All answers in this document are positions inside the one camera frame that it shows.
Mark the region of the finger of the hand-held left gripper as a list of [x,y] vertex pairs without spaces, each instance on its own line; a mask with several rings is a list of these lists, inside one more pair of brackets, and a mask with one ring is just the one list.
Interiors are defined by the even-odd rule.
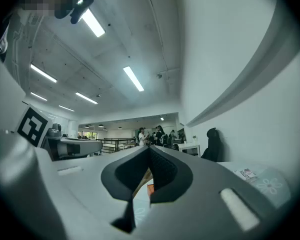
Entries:
[[61,157],[84,157],[100,152],[102,147],[97,140],[61,138]]

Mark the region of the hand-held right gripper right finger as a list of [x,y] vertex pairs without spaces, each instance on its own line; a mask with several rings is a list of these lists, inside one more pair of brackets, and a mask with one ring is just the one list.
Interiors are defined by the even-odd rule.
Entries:
[[149,240],[264,240],[278,226],[288,202],[288,185],[274,169],[244,162],[212,162],[179,151],[157,151],[187,165],[153,197],[174,195],[153,203],[141,223],[150,226]]

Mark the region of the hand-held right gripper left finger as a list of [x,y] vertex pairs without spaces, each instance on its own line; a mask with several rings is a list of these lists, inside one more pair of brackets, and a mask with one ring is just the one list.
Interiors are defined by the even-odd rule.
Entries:
[[106,156],[52,161],[43,148],[36,149],[40,180],[52,211],[40,225],[48,240],[149,240],[151,227],[137,229],[132,203],[115,198],[102,183],[102,173],[114,162],[140,157],[147,147]]

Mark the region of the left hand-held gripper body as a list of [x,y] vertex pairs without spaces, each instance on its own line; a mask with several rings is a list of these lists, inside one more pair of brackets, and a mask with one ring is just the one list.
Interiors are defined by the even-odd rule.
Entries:
[[80,158],[80,146],[68,139],[67,130],[55,117],[28,104],[16,132],[36,148],[45,149],[52,161]]

